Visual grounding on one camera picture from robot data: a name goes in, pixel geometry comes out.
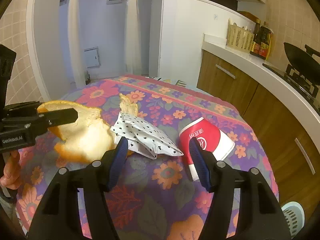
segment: gas stove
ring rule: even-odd
[[[320,116],[320,103],[316,100],[319,89],[316,85],[313,85],[303,75],[300,75],[299,72],[290,64],[285,72],[264,63],[262,65],[292,86],[300,95],[304,97],[304,99],[316,110]]]

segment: white door frame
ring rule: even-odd
[[[44,80],[40,71],[38,55],[36,51],[34,29],[33,29],[33,11],[34,11],[35,0],[28,0],[27,11],[26,11],[26,35],[27,45],[29,50],[31,67],[33,74],[35,75],[36,83],[40,90],[41,96],[45,102],[50,101],[50,96],[47,91],[47,87],[44,84]]]

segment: soy sauce bottle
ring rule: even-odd
[[[255,56],[258,56],[260,46],[261,46],[261,36],[259,35],[260,24],[261,24],[260,19],[256,19],[256,26],[254,27],[254,31],[253,31],[254,38],[253,38],[253,43],[250,50],[250,54]]]
[[[265,60],[269,52],[270,35],[271,35],[271,30],[268,28],[267,22],[264,22],[264,25],[261,26],[260,31],[261,31],[261,45],[260,45],[258,57]]]

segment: blue gripper pad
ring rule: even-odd
[[[189,152],[198,173],[198,177],[200,179],[202,187],[209,191],[209,189],[211,188],[210,172],[201,155],[201,151],[202,148],[200,147],[197,139],[193,137],[189,142]]]
[[[109,170],[109,182],[108,188],[111,190],[115,185],[117,185],[122,167],[125,162],[125,158],[128,153],[128,140],[125,137],[122,137],[115,149],[116,154],[111,164]]]

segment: cabinet drawer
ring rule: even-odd
[[[242,116],[258,83],[223,59],[203,51],[197,88],[231,103]]]
[[[320,154],[311,138],[293,114],[262,85],[243,118],[268,156],[280,204],[297,201],[308,218],[320,201],[320,189],[316,186],[320,178]]]

